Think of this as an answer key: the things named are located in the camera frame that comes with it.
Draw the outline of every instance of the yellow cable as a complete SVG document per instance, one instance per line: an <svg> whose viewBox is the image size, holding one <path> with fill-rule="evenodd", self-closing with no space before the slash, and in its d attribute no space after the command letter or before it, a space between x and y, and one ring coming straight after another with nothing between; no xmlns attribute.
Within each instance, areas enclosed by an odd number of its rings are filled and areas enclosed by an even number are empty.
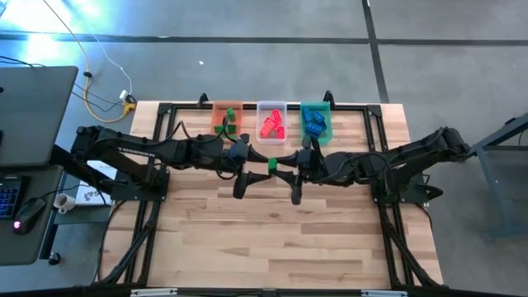
<svg viewBox="0 0 528 297"><path fill-rule="evenodd" d="M69 33L73 36L75 41L77 41L77 44L79 45L79 47L81 48L82 53L84 54L84 61L86 62L86 71L89 73L90 72L90 64L88 63L88 55L86 54L86 51L84 50L83 46L81 45L81 43L77 39L77 36L69 29L68 25L66 25L66 23L60 18L60 16L57 14L57 12L55 12L55 10L48 4L48 2L46 0L42 0L42 1L44 1L44 3L52 11L52 13L55 14L55 16L59 19L59 21L61 23L63 23L63 25L66 27L66 29L68 29ZM103 123L115 123L115 122L117 122L119 120L122 120L126 116L126 114L128 114L129 112L131 112L132 110L135 109L135 107L136 107L135 103L125 102L125 104L123 106L123 113L121 114L120 117L118 117L117 119L114 119L114 120L102 119L101 117L96 115L95 112L93 112L92 108L88 104L88 87L89 87L88 86L88 82L89 81L90 81L90 78L88 76L86 76L86 80L85 80L85 83L84 83L84 93L83 93L83 95L84 95L84 105L88 109L88 112L90 112L90 114L94 118L98 119L99 121L101 121Z"/></svg>

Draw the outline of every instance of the wooden tabletop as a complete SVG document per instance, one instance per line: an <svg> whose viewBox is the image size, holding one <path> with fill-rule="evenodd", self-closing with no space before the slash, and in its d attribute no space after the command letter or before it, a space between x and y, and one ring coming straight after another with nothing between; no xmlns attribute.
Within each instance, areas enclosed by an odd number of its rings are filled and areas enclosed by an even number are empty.
<svg viewBox="0 0 528 297"><path fill-rule="evenodd" d="M132 135L152 138L158 104L138 104ZM409 142L403 106L381 106L389 148ZM251 135L250 142L258 152L278 157L300 149L299 112L288 112L288 139L283 146L258 144L256 118L256 111L244 111L243 133ZM210 111L178 111L179 120L186 123L191 135L210 131ZM334 111L332 126L334 138L323 147L323 154L368 151L361 113ZM375 135L380 150L376 131ZM181 130L175 136L184 137ZM145 161L137 156L134 159ZM249 163L247 170L267 173L267 165ZM380 217L368 186L304 185L302 203L295 206L290 202L289 186L276 178L250 186L243 200L232 197L233 183L220 180L214 172L171 169L167 200L159 215L149 286L389 288ZM115 213L106 235L103 277L130 245L138 204L129 201ZM410 250L430 276L441 283L428 218L415 205L401 208ZM143 248L135 279L143 261ZM398 275L403 279L398 252L395 258Z"/></svg>

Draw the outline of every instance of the teal bin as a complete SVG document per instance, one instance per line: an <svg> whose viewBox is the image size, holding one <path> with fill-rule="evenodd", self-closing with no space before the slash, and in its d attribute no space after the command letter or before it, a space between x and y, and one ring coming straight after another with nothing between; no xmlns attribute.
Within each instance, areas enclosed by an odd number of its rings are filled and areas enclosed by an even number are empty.
<svg viewBox="0 0 528 297"><path fill-rule="evenodd" d="M330 111L330 103L328 102L303 102L300 104L300 131L301 131L301 139L304 139L304 126L306 123L304 123L304 117L303 117L303 111L304 109L308 108L308 110L311 111L319 111L324 116L324 124L327 126L327 129L324 130L321 135L319 135L318 141L319 144L325 145L332 140L333 133L332 133L332 112Z"/></svg>

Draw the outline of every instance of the computer mouse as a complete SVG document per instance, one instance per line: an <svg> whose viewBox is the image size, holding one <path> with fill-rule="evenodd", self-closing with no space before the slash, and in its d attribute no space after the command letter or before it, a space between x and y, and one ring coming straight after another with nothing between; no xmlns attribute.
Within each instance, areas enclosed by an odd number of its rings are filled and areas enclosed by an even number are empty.
<svg viewBox="0 0 528 297"><path fill-rule="evenodd" d="M22 205L13 221L13 232L19 235L28 234L35 227L46 202L41 198L31 198Z"/></svg>

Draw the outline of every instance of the concrete floor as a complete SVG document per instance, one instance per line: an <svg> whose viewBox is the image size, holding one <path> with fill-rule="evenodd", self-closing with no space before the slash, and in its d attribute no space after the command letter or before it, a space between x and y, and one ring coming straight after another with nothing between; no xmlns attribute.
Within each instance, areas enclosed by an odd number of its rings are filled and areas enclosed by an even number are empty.
<svg viewBox="0 0 528 297"><path fill-rule="evenodd" d="M0 30L66 32L41 1L21 2L9 3L0 18ZM49 3L78 33L368 37L361 0ZM378 38L528 38L524 30L528 2L522 0L370 0L370 6ZM105 60L96 43L83 46L95 75L91 90L107 99L117 98L128 82ZM337 101L380 102L369 45L109 42L104 46L132 77L139 100L195 100L207 92L215 100L319 101L331 89ZM0 54L31 63L73 64L84 70L75 43L42 35L0 40ZM404 104L413 139L447 125L473 144L528 111L526 47L381 45L379 56L389 101ZM78 77L78 83L83 84L83 77ZM116 109L105 116L118 115ZM128 131L131 120L128 116L108 126ZM68 149L79 125L96 124L83 102L72 97L57 143ZM445 283L458 289L526 295L528 238L483 240L482 233L497 224L497 210L478 162L440 164L428 173L431 184L445 191L431 203ZM89 284L101 232L101 225L61 227L54 250L63 254L64 262L52 267L45 262L0 267L0 291Z"/></svg>

